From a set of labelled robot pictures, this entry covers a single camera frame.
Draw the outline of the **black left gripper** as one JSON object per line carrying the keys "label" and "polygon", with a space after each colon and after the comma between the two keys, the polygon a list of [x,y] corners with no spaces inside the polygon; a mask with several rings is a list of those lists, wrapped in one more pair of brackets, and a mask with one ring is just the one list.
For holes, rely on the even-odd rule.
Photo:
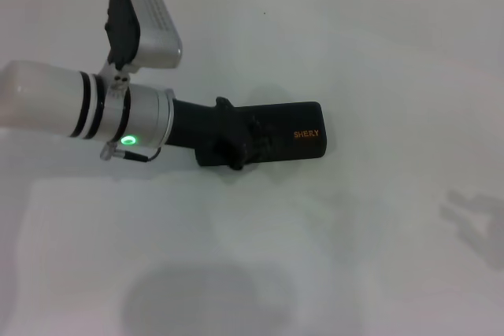
{"label": "black left gripper", "polygon": [[[256,114],[246,116],[246,124],[227,98],[215,106],[173,100],[170,146],[191,149],[202,167],[227,166],[239,171],[246,164],[272,162],[276,144],[269,137],[269,126]],[[247,155],[247,130],[253,138]]]}

